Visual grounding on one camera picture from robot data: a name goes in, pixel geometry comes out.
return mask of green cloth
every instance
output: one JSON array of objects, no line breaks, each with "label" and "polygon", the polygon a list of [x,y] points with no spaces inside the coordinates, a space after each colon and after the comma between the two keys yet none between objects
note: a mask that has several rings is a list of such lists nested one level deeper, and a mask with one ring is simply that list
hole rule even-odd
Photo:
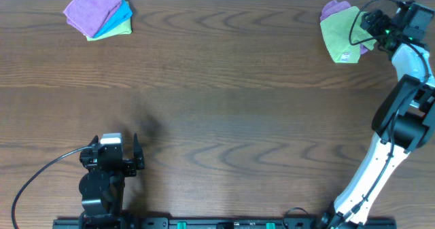
[{"label": "green cloth", "polygon": [[[324,37],[326,48],[331,58],[336,63],[357,63],[360,59],[360,45],[351,46],[349,44],[349,32],[356,14],[360,10],[358,7],[350,7],[341,12],[335,13],[320,22],[321,33]],[[352,31],[352,42],[361,41],[372,37],[367,31],[361,29],[362,12],[358,17]],[[363,45],[369,50],[373,50],[376,40],[364,42]]]},{"label": "green cloth", "polygon": [[110,30],[107,33],[104,33],[100,36],[98,36],[97,38],[91,38],[86,36],[86,39],[88,41],[96,41],[99,39],[104,39],[107,37],[111,37],[114,35],[129,35],[131,34],[131,19],[127,19],[124,22],[122,22],[121,24],[119,24],[118,26],[116,26],[115,28],[113,28],[112,30]]}]

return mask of cable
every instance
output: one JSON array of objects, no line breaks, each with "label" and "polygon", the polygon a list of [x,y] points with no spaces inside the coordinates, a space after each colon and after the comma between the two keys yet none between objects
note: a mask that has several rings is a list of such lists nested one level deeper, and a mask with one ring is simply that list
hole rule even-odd
[{"label": "cable", "polygon": [[425,76],[424,76],[424,79],[423,79],[423,81],[418,85],[418,86],[416,86],[414,89],[412,89],[403,99],[402,99],[402,101],[400,102],[400,104],[399,104],[399,107],[398,107],[398,110],[396,111],[396,113],[394,114],[394,116],[392,117],[392,119],[391,119],[391,124],[390,124],[390,126],[389,126],[389,128],[388,128],[388,136],[389,136],[389,139],[390,139],[390,142],[391,142],[391,147],[390,147],[390,151],[389,151],[389,153],[388,153],[388,158],[387,158],[387,160],[385,161],[385,164],[384,164],[384,166],[383,166],[383,168],[382,168],[382,170],[381,170],[381,172],[379,173],[379,175],[378,175],[378,177],[376,178],[376,180],[375,180],[375,182],[373,183],[373,185],[371,186],[371,188],[369,189],[369,191],[367,192],[367,194],[364,196],[362,196],[362,200],[358,203],[358,204],[356,204],[356,205],[354,205],[353,207],[352,207],[352,209],[350,210],[350,212],[351,213],[349,213],[349,212],[347,212],[346,214],[347,214],[347,217],[346,218],[344,218],[345,219],[345,221],[347,220],[347,218],[348,217],[350,217],[351,215],[354,215],[354,214],[356,214],[356,213],[358,213],[358,211],[361,209],[361,207],[362,207],[362,205],[366,202],[366,201],[368,201],[368,198],[370,197],[370,195],[372,194],[372,192],[373,192],[373,190],[375,189],[375,187],[377,186],[377,184],[379,183],[379,181],[381,180],[381,178],[382,178],[382,176],[384,175],[384,173],[385,173],[385,171],[387,170],[387,167],[388,167],[388,165],[389,165],[389,163],[390,163],[390,161],[391,161],[391,159],[394,157],[394,155],[393,155],[393,152],[394,152],[394,145],[395,145],[395,142],[394,142],[394,125],[396,124],[396,120],[397,120],[397,117],[398,117],[398,115],[399,115],[399,109],[403,106],[403,104],[404,104],[404,102],[410,97],[410,96],[412,96],[413,94],[415,94],[416,93],[416,91],[418,91],[418,90],[420,90],[421,88],[423,88],[425,85],[426,85],[426,83],[429,81],[429,78],[430,78],[430,74],[429,74],[429,66],[428,66],[428,64],[426,63],[426,60],[424,59],[424,57],[423,57],[423,54],[421,53],[421,52],[419,52],[411,43],[409,43],[409,42],[407,42],[407,41],[405,41],[405,40],[403,40],[403,39],[399,39],[402,43],[404,43],[405,45],[407,45],[407,46],[409,46],[411,49],[413,49],[413,51],[415,52],[415,53],[417,53],[417,55],[419,56],[419,58],[420,58],[420,60],[423,62],[423,65],[424,65],[424,69],[425,69]]},{"label": "cable", "polygon": [[12,203],[12,210],[11,210],[11,216],[12,216],[12,224],[14,225],[14,228],[15,229],[19,229],[19,227],[18,227],[18,224],[16,223],[16,218],[15,218],[15,208],[16,208],[16,203],[18,202],[18,199],[20,198],[20,196],[21,196],[21,194],[22,194],[22,192],[24,191],[24,189],[26,189],[27,188],[27,186],[40,174],[40,173],[42,173],[42,171],[44,171],[46,168],[48,168],[50,165],[52,165],[52,164],[54,164],[55,162],[58,162],[59,160],[61,160],[61,159],[63,159],[63,158],[65,158],[65,157],[67,157],[67,156],[70,156],[70,155],[72,155],[72,154],[75,154],[76,152],[80,152],[80,151],[82,151],[82,150],[85,150],[85,149],[90,149],[90,148],[92,148],[92,147],[81,147],[81,148],[79,148],[79,149],[76,149],[76,150],[74,150],[74,151],[71,151],[71,152],[69,152],[69,153],[67,153],[67,154],[63,154],[62,156],[60,156],[60,157],[58,157],[57,159],[55,159],[55,160],[53,160],[53,161],[51,161],[51,162],[49,162],[48,164],[46,164],[44,167],[42,167],[40,170],[38,170],[38,172],[36,172],[33,176],[32,176],[32,178],[30,178],[24,185],[23,185],[23,187],[20,189],[20,191],[17,193],[17,195],[15,196],[15,199],[14,199],[14,202]]},{"label": "cable", "polygon": [[283,224],[283,227],[284,227],[284,228],[289,229],[289,228],[288,228],[288,225],[286,225],[286,224],[284,223],[284,219],[285,219],[285,217],[286,217],[287,215],[289,215],[291,212],[296,211],[296,210],[304,211],[307,215],[309,215],[308,212],[307,212],[306,210],[304,210],[303,208],[301,208],[301,207],[293,207],[293,208],[289,209],[287,212],[285,212],[285,214],[284,214],[284,216],[283,216],[283,222],[282,222],[282,224]]},{"label": "cable", "polygon": [[[360,16],[361,12],[362,12],[364,9],[366,9],[366,7],[368,7],[371,3],[375,2],[375,1],[380,1],[380,0],[371,0],[371,1],[369,1],[368,3],[366,3],[365,5],[363,5],[363,6],[361,7],[361,10],[356,14],[356,17],[355,17],[355,19],[353,20],[353,23],[352,23],[352,26],[351,26],[351,30],[350,30],[350,32],[349,32],[349,43],[350,43],[352,46],[356,46],[356,45],[359,45],[359,44],[361,44],[361,43],[364,43],[364,42],[367,42],[367,41],[370,41],[370,40],[373,40],[373,39],[380,39],[380,38],[382,38],[382,37],[386,37],[386,35],[378,35],[378,36],[374,36],[374,37],[371,37],[371,38],[368,38],[368,39],[363,39],[363,40],[361,40],[361,41],[357,41],[357,42],[355,42],[355,43],[353,43],[352,40],[351,40],[351,37],[352,37],[352,31],[353,31],[353,28],[354,28],[354,26],[355,26],[356,20],[357,20],[358,17]],[[392,2],[396,3],[397,5],[399,5],[399,4],[401,3],[401,1],[398,1],[398,0],[386,0],[386,1],[392,1]]]}]

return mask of wood grain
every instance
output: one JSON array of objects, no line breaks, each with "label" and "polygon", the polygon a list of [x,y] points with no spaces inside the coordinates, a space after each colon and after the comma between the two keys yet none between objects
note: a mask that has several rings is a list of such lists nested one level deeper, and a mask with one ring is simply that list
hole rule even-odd
[{"label": "wood grain", "polygon": [[[93,42],[66,24],[70,1],[0,0],[0,228],[37,169],[108,132],[124,134],[126,156],[133,133],[146,146],[146,170],[124,195],[138,215],[320,214],[365,156],[396,83],[381,52],[331,61],[319,28],[330,0],[129,0],[133,34]],[[371,215],[433,226],[434,147],[401,165]],[[42,173],[18,202],[20,227],[78,216],[85,172],[76,155]]]}]

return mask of folded cloth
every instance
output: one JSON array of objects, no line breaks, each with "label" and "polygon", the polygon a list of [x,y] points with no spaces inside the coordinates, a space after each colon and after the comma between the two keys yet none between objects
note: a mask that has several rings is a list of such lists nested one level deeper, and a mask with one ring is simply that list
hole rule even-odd
[{"label": "folded cloth", "polygon": [[112,29],[111,31],[105,33],[104,35],[98,36],[97,38],[91,38],[87,37],[86,39],[88,41],[96,41],[99,39],[104,39],[107,37],[111,37],[114,35],[129,35],[131,34],[131,20],[130,18],[119,24],[116,28]]},{"label": "folded cloth", "polygon": [[121,4],[122,0],[73,0],[63,13],[68,24],[93,37]]},{"label": "folded cloth", "polygon": [[107,21],[106,24],[103,25],[103,27],[101,27],[101,29],[93,37],[97,38],[104,35],[125,20],[129,19],[132,15],[133,13],[131,12],[128,3],[125,0],[122,0],[122,4],[118,11],[116,11],[116,13]]},{"label": "folded cloth", "polygon": [[[349,32],[358,7],[350,7],[341,12],[335,13],[320,22],[321,33],[323,35],[326,48],[331,58],[336,63],[357,63],[360,59],[360,45],[351,46],[349,44]],[[367,31],[361,29],[361,17],[358,17],[352,32],[352,41],[361,41],[371,37]],[[369,50],[373,50],[375,40],[364,42]]]},{"label": "folded cloth", "polygon": [[[347,1],[341,1],[341,2],[338,2],[337,0],[330,1],[321,10],[320,21],[323,21],[327,17],[337,12],[341,12],[349,7],[351,7],[351,4],[349,4],[349,2]],[[363,44],[360,44],[360,54],[363,55],[366,52],[368,52],[368,49]]]}]

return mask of robotic arm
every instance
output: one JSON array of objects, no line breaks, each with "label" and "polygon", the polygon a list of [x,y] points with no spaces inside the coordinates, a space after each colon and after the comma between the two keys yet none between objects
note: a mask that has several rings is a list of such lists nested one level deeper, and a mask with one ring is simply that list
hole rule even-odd
[{"label": "robotic arm", "polygon": [[320,227],[363,226],[390,175],[432,136],[435,79],[421,40],[433,16],[433,10],[413,2],[401,3],[392,19],[380,10],[363,16],[361,27],[389,54],[399,82],[373,118],[370,148],[350,184],[334,201],[334,216],[325,214]]}]

